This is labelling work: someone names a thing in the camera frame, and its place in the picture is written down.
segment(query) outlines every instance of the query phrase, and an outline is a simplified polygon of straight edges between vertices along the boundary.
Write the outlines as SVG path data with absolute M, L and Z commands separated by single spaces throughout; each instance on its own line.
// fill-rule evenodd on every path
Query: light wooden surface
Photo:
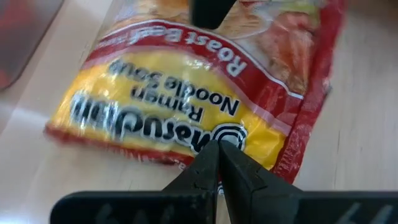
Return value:
M 59 146 L 42 134 L 109 22 L 109 8 L 117 8 L 112 3 L 66 0 L 22 78 L 0 93 L 0 224 L 47 223 L 52 205 L 71 192 L 161 189 L 180 172 Z M 398 189 L 397 23 L 397 1 L 349 3 L 335 53 L 334 90 L 295 181 L 301 189 Z M 223 199 L 218 221 L 228 223 Z

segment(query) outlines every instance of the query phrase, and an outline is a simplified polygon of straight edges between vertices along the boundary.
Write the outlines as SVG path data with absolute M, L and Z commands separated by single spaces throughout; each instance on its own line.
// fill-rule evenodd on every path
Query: yellow label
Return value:
M 285 140 L 209 62 L 160 49 L 126 53 L 81 70 L 50 125 L 129 149 L 189 156 L 211 139 L 224 139 L 267 169 Z

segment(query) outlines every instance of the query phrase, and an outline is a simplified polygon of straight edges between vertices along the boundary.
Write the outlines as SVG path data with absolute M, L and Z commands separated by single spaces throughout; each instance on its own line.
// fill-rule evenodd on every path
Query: maruchan ramen package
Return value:
M 45 130 L 189 164 L 227 140 L 288 182 L 330 88 L 342 0 L 240 0 L 216 30 L 188 0 L 126 2 Z

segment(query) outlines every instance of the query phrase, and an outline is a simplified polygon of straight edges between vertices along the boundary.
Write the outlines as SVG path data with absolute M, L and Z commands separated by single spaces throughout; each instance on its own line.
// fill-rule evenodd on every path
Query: maruchan logo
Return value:
M 244 143 L 248 132 L 240 125 L 233 123 L 225 123 L 218 125 L 213 131 L 213 140 L 229 141 L 234 144 L 238 149 L 244 149 Z
M 71 105 L 71 119 L 79 126 L 91 126 L 107 131 L 114 141 L 144 138 L 157 142 L 175 142 L 198 154 L 211 140 L 225 140 L 238 149 L 245 147 L 248 132 L 236 123 L 223 123 L 213 130 L 203 130 L 185 121 L 144 114 L 133 106 L 118 107 L 116 103 L 75 95 Z

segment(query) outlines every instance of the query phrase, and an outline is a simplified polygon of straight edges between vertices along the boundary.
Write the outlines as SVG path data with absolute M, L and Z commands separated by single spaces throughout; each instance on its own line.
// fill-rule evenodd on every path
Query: ramen noodle soup package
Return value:
M 127 1 L 45 131 L 189 164 L 227 140 L 292 182 L 330 88 L 343 0 L 237 1 L 216 30 L 188 0 Z

